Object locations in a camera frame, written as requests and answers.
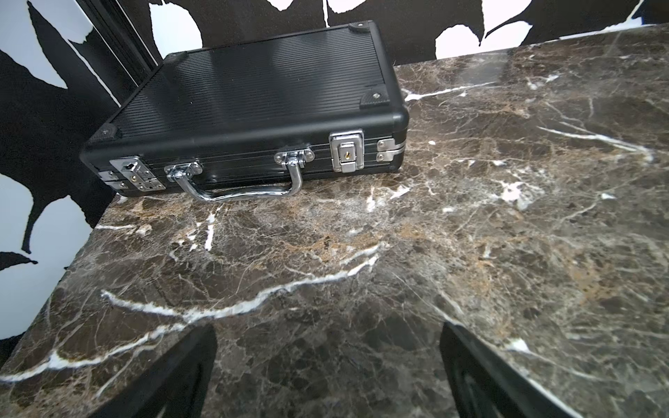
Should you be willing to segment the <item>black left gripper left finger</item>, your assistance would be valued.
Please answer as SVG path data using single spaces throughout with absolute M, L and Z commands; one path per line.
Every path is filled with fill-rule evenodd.
M 214 326 L 191 330 L 92 417 L 200 417 L 217 353 Z

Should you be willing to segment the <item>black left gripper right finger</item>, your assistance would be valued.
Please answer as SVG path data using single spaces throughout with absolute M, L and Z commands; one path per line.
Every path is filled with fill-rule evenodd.
M 461 417 L 573 417 L 461 325 L 445 322 L 439 349 Z

